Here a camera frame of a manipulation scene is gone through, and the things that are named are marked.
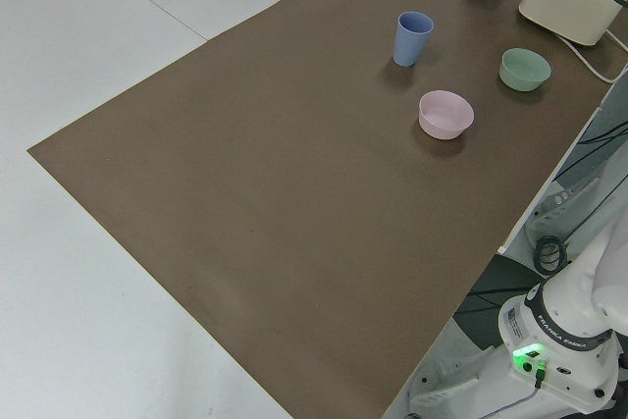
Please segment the brown paper sheet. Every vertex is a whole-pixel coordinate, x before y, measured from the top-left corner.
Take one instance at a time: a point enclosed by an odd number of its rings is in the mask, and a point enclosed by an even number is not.
[[[518,1],[284,0],[30,152],[295,418],[376,419],[607,90]],[[515,46],[534,92],[497,77]],[[433,89],[461,138],[417,129]]]

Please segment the white power cord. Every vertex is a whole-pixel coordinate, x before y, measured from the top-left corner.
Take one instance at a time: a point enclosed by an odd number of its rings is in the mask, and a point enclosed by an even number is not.
[[[628,46],[626,46],[624,43],[622,43],[622,42],[619,40],[619,38],[618,38],[617,36],[615,36],[614,34],[612,34],[609,30],[606,30],[606,31],[605,31],[605,33],[606,33],[608,36],[610,36],[610,37],[613,39],[613,41],[615,41],[615,42],[616,42],[619,46],[621,46],[621,48],[622,48],[624,51],[626,51],[626,52],[628,53]],[[574,52],[574,54],[575,54],[576,56],[578,56],[578,58],[580,59],[580,61],[582,61],[582,62],[584,63],[584,65],[585,65],[585,66],[587,66],[587,68],[589,69],[589,71],[591,71],[593,74],[595,74],[595,75],[596,75],[596,77],[597,77],[598,79],[603,80],[603,81],[604,81],[604,82],[606,82],[606,83],[616,83],[616,82],[617,82],[617,80],[618,80],[619,78],[621,78],[621,76],[622,76],[622,75],[626,72],[626,70],[628,70],[628,64],[626,64],[626,66],[624,66],[624,68],[621,70],[621,73],[619,73],[619,75],[618,75],[615,79],[605,78],[602,74],[600,74],[598,71],[596,71],[596,70],[594,69],[594,67],[593,67],[591,64],[589,64],[589,61],[587,61],[587,60],[585,59],[585,57],[584,57],[582,54],[580,54],[580,51],[578,51],[578,50],[574,47],[574,45],[573,45],[573,44],[571,44],[571,42],[570,42],[570,41],[566,40],[565,38],[563,38],[562,36],[560,36],[560,35],[558,35],[558,34],[556,34],[556,33],[554,34],[554,36],[555,36],[556,38],[558,38],[560,41],[562,41],[563,43],[565,43],[565,44],[567,45],[567,47],[568,47],[569,49],[571,49],[571,51],[573,51],[573,52]]]

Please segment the bowl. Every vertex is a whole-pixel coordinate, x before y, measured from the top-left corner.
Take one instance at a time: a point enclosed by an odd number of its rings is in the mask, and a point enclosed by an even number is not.
[[[520,92],[534,90],[550,78],[551,67],[543,56],[529,49],[513,48],[501,56],[499,77]]]
[[[419,125],[436,139],[454,139],[473,123],[473,108],[447,90],[432,90],[419,101]]]

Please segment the pink bowl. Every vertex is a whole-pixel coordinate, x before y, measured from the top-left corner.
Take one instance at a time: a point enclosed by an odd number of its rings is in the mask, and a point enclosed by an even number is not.
[[[436,139],[454,139],[473,123],[473,108],[464,98],[446,90],[432,90],[419,102],[419,125]]]

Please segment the green bowl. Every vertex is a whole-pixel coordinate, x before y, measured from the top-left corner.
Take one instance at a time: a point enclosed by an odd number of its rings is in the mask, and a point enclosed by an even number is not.
[[[501,56],[499,77],[520,92],[534,90],[550,78],[551,67],[543,56],[529,49],[513,48]]]

